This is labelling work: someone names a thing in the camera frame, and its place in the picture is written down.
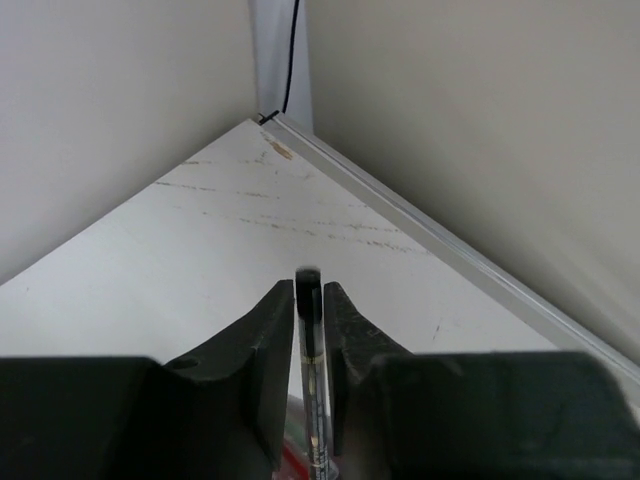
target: white surface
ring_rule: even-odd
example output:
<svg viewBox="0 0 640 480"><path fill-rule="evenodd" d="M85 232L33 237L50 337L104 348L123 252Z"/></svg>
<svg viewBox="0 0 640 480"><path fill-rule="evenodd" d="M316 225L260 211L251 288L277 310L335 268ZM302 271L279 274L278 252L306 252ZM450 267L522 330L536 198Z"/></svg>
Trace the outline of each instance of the white surface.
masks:
<svg viewBox="0 0 640 480"><path fill-rule="evenodd" d="M620 352L286 116L263 128L554 345L603 362L628 398L640 401L640 368Z"/></svg>
<svg viewBox="0 0 640 480"><path fill-rule="evenodd" d="M289 64L289 38L294 0L251 0L258 74L260 112L268 115L282 109ZM300 1L293 75L287 116L313 131L309 46L305 1Z"/></svg>
<svg viewBox="0 0 640 480"><path fill-rule="evenodd" d="M554 348L247 121L2 286L0 354L167 361L305 264L411 350Z"/></svg>
<svg viewBox="0 0 640 480"><path fill-rule="evenodd" d="M251 39L246 0L0 2L0 284L255 115Z"/></svg>
<svg viewBox="0 0 640 480"><path fill-rule="evenodd" d="M640 362L640 2L309 2L316 134Z"/></svg>

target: black cable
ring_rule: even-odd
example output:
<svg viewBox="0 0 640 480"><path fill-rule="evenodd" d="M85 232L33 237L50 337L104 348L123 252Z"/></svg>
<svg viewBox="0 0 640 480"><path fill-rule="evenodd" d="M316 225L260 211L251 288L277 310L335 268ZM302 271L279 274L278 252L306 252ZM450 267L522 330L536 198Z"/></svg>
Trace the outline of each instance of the black cable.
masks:
<svg viewBox="0 0 640 480"><path fill-rule="evenodd" d="M279 113L280 113L280 110L275 110L275 111L271 112L269 115L267 115L266 117L264 115L260 114L260 121L258 122L258 125L264 125L265 123L267 123L269 120L273 119Z"/></svg>
<svg viewBox="0 0 640 480"><path fill-rule="evenodd" d="M284 92L284 103L282 104L282 113L286 113L289 106L289 95L291 94L291 79L293 77L293 47L296 42L296 25L298 23L298 10L300 8L300 0L295 0L293 4L293 19L291 20L291 36L289 38L289 70L287 71L287 88Z"/></svg>

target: metal strip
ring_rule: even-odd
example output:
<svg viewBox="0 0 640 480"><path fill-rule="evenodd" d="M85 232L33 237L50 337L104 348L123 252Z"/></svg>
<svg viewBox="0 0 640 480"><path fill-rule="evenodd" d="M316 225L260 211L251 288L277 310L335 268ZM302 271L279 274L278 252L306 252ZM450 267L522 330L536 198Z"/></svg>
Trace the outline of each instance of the metal strip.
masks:
<svg viewBox="0 0 640 480"><path fill-rule="evenodd" d="M634 362L292 120L278 115L262 128L558 347L604 362L640 405L640 368Z"/></svg>

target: white shelf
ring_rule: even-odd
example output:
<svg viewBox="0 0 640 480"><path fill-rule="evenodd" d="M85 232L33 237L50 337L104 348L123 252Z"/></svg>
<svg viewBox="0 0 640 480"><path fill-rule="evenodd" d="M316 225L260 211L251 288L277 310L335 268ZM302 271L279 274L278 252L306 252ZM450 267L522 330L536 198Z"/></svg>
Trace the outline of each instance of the white shelf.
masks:
<svg viewBox="0 0 640 480"><path fill-rule="evenodd" d="M410 350L555 348L246 121L2 286L0 354L164 362L306 264Z"/></svg>

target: scratch mark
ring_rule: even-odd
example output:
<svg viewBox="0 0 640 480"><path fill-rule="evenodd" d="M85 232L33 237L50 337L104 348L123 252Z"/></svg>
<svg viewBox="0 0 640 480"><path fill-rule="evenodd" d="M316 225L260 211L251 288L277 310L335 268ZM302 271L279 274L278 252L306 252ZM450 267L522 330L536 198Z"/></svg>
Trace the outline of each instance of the scratch mark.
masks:
<svg viewBox="0 0 640 480"><path fill-rule="evenodd" d="M283 217L277 217L274 215L260 215L260 218L269 218L271 220L279 220L282 222L293 222L293 223L297 223L298 219L297 218L283 218ZM371 230L374 232L386 232L386 233L402 233L402 231L398 230L397 228L386 228L386 227L374 227L372 225L363 225L362 223L336 223L332 220L327 220L327 221L322 221L322 220L314 220L312 222L313 225L323 225L323 226L327 226L327 227L344 227L344 228L351 228L355 231L359 231L359 230Z"/></svg>
<svg viewBox="0 0 640 480"><path fill-rule="evenodd" d="M280 143L278 143L276 140L269 137L265 132L262 132L262 138L264 138L267 143L271 145L271 147L276 151L278 155L287 160L293 159L293 154L289 150L280 145Z"/></svg>
<svg viewBox="0 0 640 480"><path fill-rule="evenodd" d="M247 197L271 198L275 200L280 200L280 197L271 197L264 193L257 193L257 192L224 192L224 191L217 190L215 188L194 187L193 185L184 185L180 183L169 183L169 182L154 182L154 185L161 185L163 187L186 188L187 190L196 190L201 192L218 192L218 193L227 193L232 195L244 195Z"/></svg>
<svg viewBox="0 0 640 480"><path fill-rule="evenodd" d="M213 163L211 160L187 160L182 162L182 165L212 165Z"/></svg>
<svg viewBox="0 0 640 480"><path fill-rule="evenodd" d="M257 198L271 198L269 195L265 195L264 193L255 193L255 192L236 192L237 195L246 195L247 197L257 197Z"/></svg>
<svg viewBox="0 0 640 480"><path fill-rule="evenodd" d="M269 215L261 215L263 218L267 218L269 219L270 216ZM254 225L262 225L262 226L267 226L267 227L271 227L275 230L286 230L289 232L296 232L296 233L304 233L306 235L312 236L312 237L317 237L319 236L319 234L317 232L313 232L311 230L302 230L299 228L295 228L295 227L291 227L288 225L281 225L278 223L273 223L273 222L262 222L260 220L250 220L247 218L238 218L237 220L244 222L244 223L252 223ZM393 243L390 242L379 242L376 240L366 240L366 239L362 239L362 238L351 238L351 237L347 237L345 235L335 235L333 233L330 233L328 235L324 235L325 238L328 238L330 240L339 240L339 241L343 241L343 242L349 242L349 243L360 243L362 245L368 245L368 246L373 246L373 247L379 247L379 248L386 248L388 250L392 250L395 252L400 252L400 253L411 253L411 254L415 254L415 255L430 255L430 253L426 250L416 250L415 248L410 248L410 247L403 247L400 245L395 245Z"/></svg>
<svg viewBox="0 0 640 480"><path fill-rule="evenodd" d="M248 218L238 218L237 220L243 222L243 223L251 223L253 225L261 225L264 227L271 227L274 230L286 230L288 232L295 232L295 233L304 233L305 235L309 235L311 237L315 237L317 236L316 232L312 232L311 230L300 230L294 227L287 227L286 225L279 225L277 223L269 223L269 222L260 222L258 220L250 220Z"/></svg>
<svg viewBox="0 0 640 480"><path fill-rule="evenodd" d="M436 331L435 331L435 333L433 334L433 338L431 338L431 341L432 341L432 342L433 342L433 341L436 339L436 337L438 336L438 332L440 332L440 325L438 325L438 326L436 327Z"/></svg>
<svg viewBox="0 0 640 480"><path fill-rule="evenodd" d="M177 183L169 183L169 182L154 182L154 185L162 185L163 187L178 187L178 188L188 188L189 190L197 190L198 187L194 187L192 185L180 185Z"/></svg>
<svg viewBox="0 0 640 480"><path fill-rule="evenodd" d="M364 203L335 203L335 202L325 202L322 200L318 200L316 204L327 206L327 207L346 207L346 208L365 208L365 209L369 208L369 206L365 205Z"/></svg>
<svg viewBox="0 0 640 480"><path fill-rule="evenodd" d="M282 176L283 177L289 177L289 178L297 178L299 180L302 180L303 182L306 182L307 180L310 180L310 179L315 177L315 175L313 173L311 173L311 172L307 172L304 175L302 175L302 174L298 175L298 174L295 174L295 173L284 173Z"/></svg>
<svg viewBox="0 0 640 480"><path fill-rule="evenodd" d="M454 359L443 358L440 360L440 362L445 367L447 367L447 369L450 370L454 375L457 375L458 377L464 377L464 370L462 370L462 367L460 366L460 364Z"/></svg>
<svg viewBox="0 0 640 480"><path fill-rule="evenodd" d="M542 449L545 446L547 446L549 444L549 442L551 440L553 440L558 433L561 431L562 429L562 424L565 420L565 416L566 416L566 410L569 406L570 402L562 402L562 404L558 407L558 410L555 412L555 418L553 420L553 424L551 425L551 428L549 429L548 432L546 432L546 435L544 435L544 438L542 439L542 441L538 444L538 445L528 445L528 450L538 450L538 449Z"/></svg>
<svg viewBox="0 0 640 480"><path fill-rule="evenodd" d="M253 164L257 163L258 165L263 165L265 167L272 166L271 163L267 162L267 152L262 152L259 157L253 158L251 160L240 160L240 163Z"/></svg>

